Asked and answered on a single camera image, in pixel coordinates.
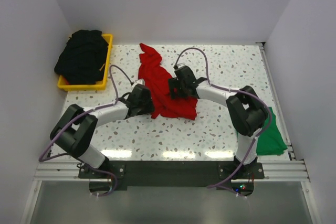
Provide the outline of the red t-shirt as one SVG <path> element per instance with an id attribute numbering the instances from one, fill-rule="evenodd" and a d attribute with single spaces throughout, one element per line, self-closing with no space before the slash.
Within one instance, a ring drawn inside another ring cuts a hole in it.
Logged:
<path id="1" fill-rule="evenodd" d="M 142 53 L 140 57 L 140 67 L 138 78 L 145 81 L 145 85 L 150 89 L 155 110 L 151 118 L 156 119 L 159 115 L 166 118 L 186 118 L 194 120 L 196 113 L 196 98 L 171 98 L 169 89 L 169 79 L 172 75 L 161 66 L 162 57 L 152 47 L 143 43 L 139 44 Z"/>

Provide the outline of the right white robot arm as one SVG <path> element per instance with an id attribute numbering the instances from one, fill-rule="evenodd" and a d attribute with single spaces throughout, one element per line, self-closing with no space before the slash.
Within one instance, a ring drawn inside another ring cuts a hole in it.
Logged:
<path id="1" fill-rule="evenodd" d="M 174 67 L 175 77 L 168 80 L 172 99 L 197 98 L 209 100 L 228 109 L 228 113 L 238 136 L 238 147 L 234 173 L 246 178 L 253 171 L 252 163 L 257 160 L 257 141 L 265 121 L 271 114 L 267 106 L 257 96 L 254 89 L 245 86 L 229 89 L 210 84 L 207 78 L 196 78 L 188 66 Z"/>

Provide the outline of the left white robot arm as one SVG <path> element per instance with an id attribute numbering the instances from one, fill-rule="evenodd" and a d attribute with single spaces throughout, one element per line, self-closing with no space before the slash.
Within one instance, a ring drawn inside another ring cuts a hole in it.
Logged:
<path id="1" fill-rule="evenodd" d="M 110 122 L 150 114 L 154 110 L 150 89 L 136 84 L 131 92 L 110 104 L 95 108 L 82 108 L 72 104 L 52 130 L 50 140 L 66 154 L 89 165 L 91 173 L 97 178 L 103 178 L 111 168 L 109 159 L 91 145 L 96 128 Z"/>

